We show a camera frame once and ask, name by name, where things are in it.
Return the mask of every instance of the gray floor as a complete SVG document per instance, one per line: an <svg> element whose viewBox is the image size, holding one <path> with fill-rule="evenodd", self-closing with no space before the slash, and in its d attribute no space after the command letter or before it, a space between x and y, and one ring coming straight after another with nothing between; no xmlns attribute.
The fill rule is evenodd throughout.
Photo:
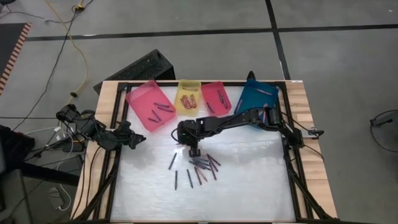
<svg viewBox="0 0 398 224"><path fill-rule="evenodd" d="M69 20L70 8L78 0L51 2ZM398 21L395 0L272 0L272 5L278 27ZM9 7L56 19L42 0L20 0ZM20 14L8 15L0 22L32 22L31 37L65 34L60 24ZM71 32L91 35L270 27L266 4L261 0L94 0ZM348 221L397 223L398 157L373 142L369 119L398 107L398 30L291 32L280 36L290 76L304 80L315 124L326 131L320 143L338 216ZM25 43L0 96L0 117L23 117L29 112L45 86L61 44ZM153 49L159 49L171 61L178 79L242 79L250 70L260 79L283 79L272 33L77 40L76 44L84 51L90 68L88 83L74 102L81 110L95 108L98 96L91 88L94 84ZM80 84L84 72L79 54L68 42L49 91L31 116L54 117L68 100L68 93ZM10 127L18 121L0 119ZM29 119L19 131L56 124L54 119ZM376 130L376 136L395 149L398 138L391 133L396 129ZM35 137L43 144L50 135L44 132ZM63 156L55 152L33 162L42 164Z"/></svg>

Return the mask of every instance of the plastic tray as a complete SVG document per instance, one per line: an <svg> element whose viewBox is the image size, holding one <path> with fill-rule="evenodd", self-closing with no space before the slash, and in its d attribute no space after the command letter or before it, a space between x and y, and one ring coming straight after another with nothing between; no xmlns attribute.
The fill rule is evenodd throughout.
<svg viewBox="0 0 398 224"><path fill-rule="evenodd" d="M231 110L231 102L229 101L222 82L202 85L201 93L210 115L219 116L227 114Z"/></svg>
<svg viewBox="0 0 398 224"><path fill-rule="evenodd" d="M180 80L178 83L177 94L174 99L174 106L178 114L195 116L198 114L200 100L199 81Z"/></svg>
<svg viewBox="0 0 398 224"><path fill-rule="evenodd" d="M148 131L155 131L175 117L175 108L151 80L126 95L126 100Z"/></svg>
<svg viewBox="0 0 398 224"><path fill-rule="evenodd" d="M278 98L278 88L255 80L248 80L238 100L234 114L250 108L275 107Z"/></svg>

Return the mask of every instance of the wooden table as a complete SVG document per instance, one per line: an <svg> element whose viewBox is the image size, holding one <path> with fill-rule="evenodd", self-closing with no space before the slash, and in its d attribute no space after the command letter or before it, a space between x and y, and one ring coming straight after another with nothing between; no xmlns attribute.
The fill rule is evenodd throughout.
<svg viewBox="0 0 398 224"><path fill-rule="evenodd" d="M262 82L274 82L276 80L261 80ZM142 83L142 81L130 81L131 83ZM177 82L177 81L158 81L158 82ZM242 82L242 80L228 80L228 82ZM287 81L278 81L285 82L287 93L289 97L290 109L292 111L293 119L298 121L300 124L304 125L306 128L312 128L313 119L310 111L310 106L308 104L307 94L305 93L304 84L302 81L295 80L287 80ZM101 121L105 125L109 127L111 123L111 117L113 113L113 107L116 100L116 93L118 88L118 81L106 81L103 82L101 94L99 95L98 105L96 109L95 118L98 121ZM282 94L280 92L279 100L281 105L284 104ZM123 111L124 103L119 104L119 112L118 112L118 121L120 121ZM306 145L316 149L318 152L320 151L320 146L318 140L315 139L304 139ZM104 161L105 150L98 151L96 157L94 158L93 168L91 171L91 186L88 191L88 182L89 182L89 173L90 173L90 164L93 161L93 156L95 154L98 145L95 142L90 142L86 151L86 161L88 165L85 166L85 169L82 172L85 172L85 187L83 191L82 182L83 175L80 175L80 183L77 188L75 203L73 204L73 211L76 210L78 206L79 198L82 195L82 199L79 207L77 208L76 215L79 215L84 208L86 207L87 197L88 202L91 201L92 197L98 190L98 184L100 182L100 175ZM316 155L314 152L304 147L300 150L300 155L302 158L303 169L305 178L307 181L307 188L314 196L316 201L323 207L323 209L331 216L336 217L335 205L333 203L333 198L331 196L328 177L326 175L325 166L323 164L322 159ZM298 203L300 207L300 213L303 218L307 217L307 213L305 211L304 199L301 191L297 189ZM100 218L105 217L106 203L108 199L109 191L107 190L103 195L103 200L101 203L101 209L99 213Z"/></svg>

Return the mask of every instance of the white surface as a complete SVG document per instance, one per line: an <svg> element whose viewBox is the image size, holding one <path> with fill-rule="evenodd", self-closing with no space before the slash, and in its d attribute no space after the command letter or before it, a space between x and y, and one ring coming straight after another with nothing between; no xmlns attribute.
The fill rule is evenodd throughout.
<svg viewBox="0 0 398 224"><path fill-rule="evenodd" d="M173 102L177 88L161 87ZM234 107L243 87L228 86ZM208 116L203 101L198 118ZM293 221L294 211L283 150L278 132L242 126L199 142L201 153L209 153L220 164L217 181L204 171L209 182L199 185L188 163L188 147L177 145L170 133L175 120L148 132L132 109L127 120L147 140L135 150L124 146L118 172L111 220L113 221ZM168 170L174 153L177 157ZM187 169L193 182L191 189ZM175 170L178 188L174 190Z"/></svg>

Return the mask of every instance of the metal frame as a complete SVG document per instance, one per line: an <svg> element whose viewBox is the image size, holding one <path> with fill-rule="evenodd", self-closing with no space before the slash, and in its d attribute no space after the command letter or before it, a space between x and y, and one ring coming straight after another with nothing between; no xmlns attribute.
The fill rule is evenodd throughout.
<svg viewBox="0 0 398 224"><path fill-rule="evenodd" d="M211 82L202 82L202 85L208 84L208 83L211 83ZM245 83L246 82L223 82L224 86L244 86ZM284 99L284 106L285 106L286 114L288 115L287 116L288 123L291 126L294 126L294 122L292 119L292 112L290 110L290 105L289 105L289 97L287 96L287 88L286 88L285 82L263 82L263 83L266 83L269 85L274 85L274 86L278 87L280 91L282 91L282 96ZM114 110L113 110L113 114L112 114L110 128L115 128L115 126L116 126L116 120L117 120L117 116L118 116L119 105L121 102L122 91L126 90L126 93L129 93L133 86L139 86L141 84L142 84L141 82L139 82L139 83L138 82L137 83L119 83L118 92L116 93L116 99L115 99ZM158 86L177 86L177 85L178 85L178 81L170 82L170 83L158 83ZM277 107L279 108L280 115L282 116L282 112L280 110L279 97L277 99ZM124 102L123 113L122 113L121 119L127 118L127 111L128 111L128 104L126 102ZM284 147L285 159L290 160L290 154L289 154L290 149L289 149L288 145L286 145L286 141L284 141L283 138L282 138L282 144ZM305 188L307 188L304 171L303 171L303 164L302 164L302 160L300 157L300 151L298 149L293 149L293 153L296 158L295 160L297 163L297 170L298 170L299 178L300 178L301 182L304 184ZM120 157L121 157L121 148L116 151L116 155L114 158L114 164L117 164L117 165L119 164ZM101 179L99 182L99 186L101 186L105 181L105 177L106 177L106 174L108 171L108 166L109 166L109 159L110 159L110 152L106 152L105 157L104 157L103 170L101 171ZM106 220L110 220L110 218L111 218L113 198L114 198L114 189L116 187L116 178L117 178L117 176L112 180L111 185L109 187L109 196L108 196L108 202L106 205L106 214L105 214ZM299 200L298 200L295 184L294 184L293 179L290 176L289 176L289 185L290 185L290 193L292 194L292 203L293 203L295 218L296 218L296 220L298 220L298 219L301 219L302 216L300 213ZM307 217L312 218L312 208L306 198L304 198L304 202L305 202L305 209L307 212ZM94 220L99 218L100 207L101 207L101 202L99 202L94 209L94 215L93 215Z"/></svg>

